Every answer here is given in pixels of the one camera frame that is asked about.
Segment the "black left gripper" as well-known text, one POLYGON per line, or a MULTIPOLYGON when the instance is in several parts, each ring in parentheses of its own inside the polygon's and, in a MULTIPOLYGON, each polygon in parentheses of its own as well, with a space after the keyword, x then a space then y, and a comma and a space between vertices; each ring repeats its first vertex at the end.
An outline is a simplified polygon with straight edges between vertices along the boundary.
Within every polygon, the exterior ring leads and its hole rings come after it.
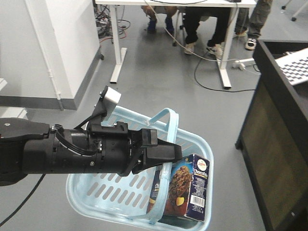
POLYGON ((146 169, 182 159, 181 146, 160 140, 155 129, 129 130, 127 123, 113 127, 89 123, 89 137, 98 151, 94 166, 87 173, 116 173, 136 175, 146 169))

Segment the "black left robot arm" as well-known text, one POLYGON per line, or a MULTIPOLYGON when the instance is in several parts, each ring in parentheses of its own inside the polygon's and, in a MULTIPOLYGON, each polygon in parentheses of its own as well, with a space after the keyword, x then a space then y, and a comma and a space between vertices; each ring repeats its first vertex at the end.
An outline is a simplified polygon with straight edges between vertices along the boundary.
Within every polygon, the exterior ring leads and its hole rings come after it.
POLYGON ((2 186, 29 174, 116 173, 125 177, 181 158, 181 147, 160 140, 156 130, 129 130, 123 122, 64 129, 21 118, 0 120, 2 186))

